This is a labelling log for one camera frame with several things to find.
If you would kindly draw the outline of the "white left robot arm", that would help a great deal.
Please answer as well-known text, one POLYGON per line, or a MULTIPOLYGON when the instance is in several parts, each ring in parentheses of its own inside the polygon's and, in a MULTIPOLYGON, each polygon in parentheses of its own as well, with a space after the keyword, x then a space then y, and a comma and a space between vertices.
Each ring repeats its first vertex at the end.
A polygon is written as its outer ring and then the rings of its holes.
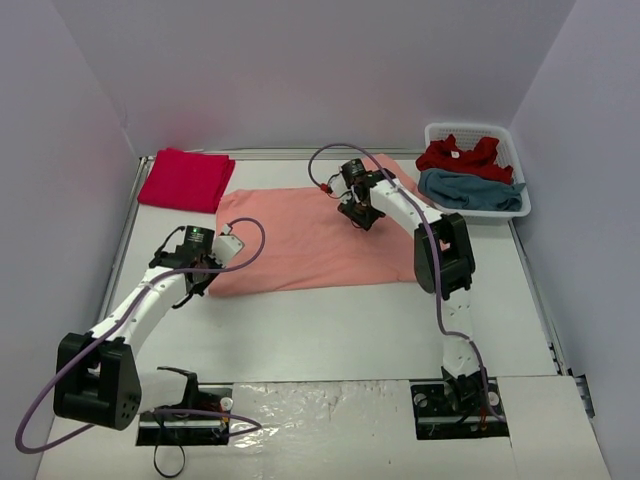
POLYGON ((188 225, 172 252, 159 247, 134 290, 85 334, 60 342, 53 409, 58 417, 125 429, 141 408, 143 389, 136 356, 160 320, 181 300, 204 291, 243 249, 228 228, 188 225))

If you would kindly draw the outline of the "salmon pink t-shirt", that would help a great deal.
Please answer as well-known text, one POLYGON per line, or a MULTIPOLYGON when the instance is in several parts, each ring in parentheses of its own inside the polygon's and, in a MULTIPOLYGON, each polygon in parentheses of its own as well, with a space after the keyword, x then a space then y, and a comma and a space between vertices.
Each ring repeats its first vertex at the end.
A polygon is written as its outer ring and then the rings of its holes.
POLYGON ((219 275, 212 297, 415 280, 412 235, 389 217, 361 230, 315 187, 236 190, 216 214, 232 220, 241 268, 219 275))

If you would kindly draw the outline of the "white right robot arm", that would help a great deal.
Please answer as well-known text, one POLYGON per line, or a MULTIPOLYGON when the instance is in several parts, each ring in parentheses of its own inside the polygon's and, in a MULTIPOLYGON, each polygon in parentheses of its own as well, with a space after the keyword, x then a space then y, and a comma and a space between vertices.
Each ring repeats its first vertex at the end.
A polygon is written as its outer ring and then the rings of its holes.
POLYGON ((328 191, 339 195, 338 211, 358 227, 368 231, 388 217, 412 236, 414 275, 420 287, 435 296, 443 335, 443 398, 450 410, 469 411, 479 401, 483 367, 472 346, 475 260, 465 220, 428 205, 390 170, 367 170, 360 159, 343 164, 329 180, 328 191))

